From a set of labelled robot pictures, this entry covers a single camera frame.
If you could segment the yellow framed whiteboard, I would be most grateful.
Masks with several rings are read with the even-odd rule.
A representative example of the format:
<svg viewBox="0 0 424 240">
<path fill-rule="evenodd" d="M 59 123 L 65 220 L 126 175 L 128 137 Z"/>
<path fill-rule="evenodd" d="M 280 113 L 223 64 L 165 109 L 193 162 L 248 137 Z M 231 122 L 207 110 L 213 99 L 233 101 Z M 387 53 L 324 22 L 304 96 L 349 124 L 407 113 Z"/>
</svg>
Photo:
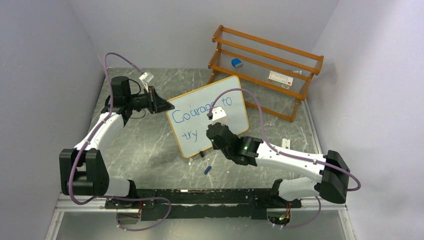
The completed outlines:
<svg viewBox="0 0 424 240">
<path fill-rule="evenodd" d="M 174 109 L 166 114 L 184 158 L 190 158 L 212 147 L 206 136 L 208 125 L 212 123 L 207 113 L 222 92 L 240 87 L 240 79 L 232 75 L 168 100 L 174 105 Z M 224 94 L 214 106 L 223 108 L 232 133 L 239 135 L 249 129 L 248 114 L 241 91 Z"/>
</svg>

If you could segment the blue marker cap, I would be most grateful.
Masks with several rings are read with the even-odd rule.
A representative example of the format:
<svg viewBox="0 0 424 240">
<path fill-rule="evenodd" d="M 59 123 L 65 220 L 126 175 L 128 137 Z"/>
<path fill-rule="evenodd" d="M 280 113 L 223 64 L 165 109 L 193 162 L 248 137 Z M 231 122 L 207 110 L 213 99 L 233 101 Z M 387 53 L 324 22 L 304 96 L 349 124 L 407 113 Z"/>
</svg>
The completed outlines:
<svg viewBox="0 0 424 240">
<path fill-rule="evenodd" d="M 212 169 L 211 166 L 208 166 L 205 170 L 204 170 L 204 174 L 207 175 L 208 172 Z"/>
</svg>

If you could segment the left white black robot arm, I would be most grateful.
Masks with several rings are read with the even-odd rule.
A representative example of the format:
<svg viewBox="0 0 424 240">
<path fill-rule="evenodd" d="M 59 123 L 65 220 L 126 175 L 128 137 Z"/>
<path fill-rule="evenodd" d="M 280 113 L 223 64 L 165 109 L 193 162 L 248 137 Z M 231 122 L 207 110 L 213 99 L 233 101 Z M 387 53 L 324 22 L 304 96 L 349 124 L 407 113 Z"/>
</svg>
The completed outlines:
<svg viewBox="0 0 424 240">
<path fill-rule="evenodd" d="M 111 95 L 106 99 L 99 120 L 87 136 L 71 149 L 59 154 L 61 189 L 65 195 L 91 197 L 118 197 L 126 208 L 134 207 L 139 200 L 132 180 L 113 178 L 106 168 L 102 152 L 113 142 L 117 133 L 127 124 L 134 111 L 163 113 L 175 107 L 160 97 L 156 89 L 148 85 L 153 78 L 143 73 L 139 81 L 139 93 L 131 92 L 126 76 L 111 79 Z"/>
</svg>

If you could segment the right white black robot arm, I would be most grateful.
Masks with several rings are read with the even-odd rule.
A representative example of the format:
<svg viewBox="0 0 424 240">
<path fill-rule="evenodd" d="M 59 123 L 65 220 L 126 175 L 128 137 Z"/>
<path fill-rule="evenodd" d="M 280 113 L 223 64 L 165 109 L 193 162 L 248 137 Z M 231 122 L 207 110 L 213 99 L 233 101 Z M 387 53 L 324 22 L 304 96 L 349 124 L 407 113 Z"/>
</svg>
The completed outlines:
<svg viewBox="0 0 424 240">
<path fill-rule="evenodd" d="M 220 150 L 237 165 L 284 169 L 301 175 L 297 179 L 277 182 L 269 197 L 275 207 L 304 197 L 321 197 L 334 204 L 346 203 L 350 170 L 337 151 L 311 154 L 268 146 L 260 138 L 238 137 L 219 122 L 208 125 L 206 136 L 213 149 Z"/>
</svg>

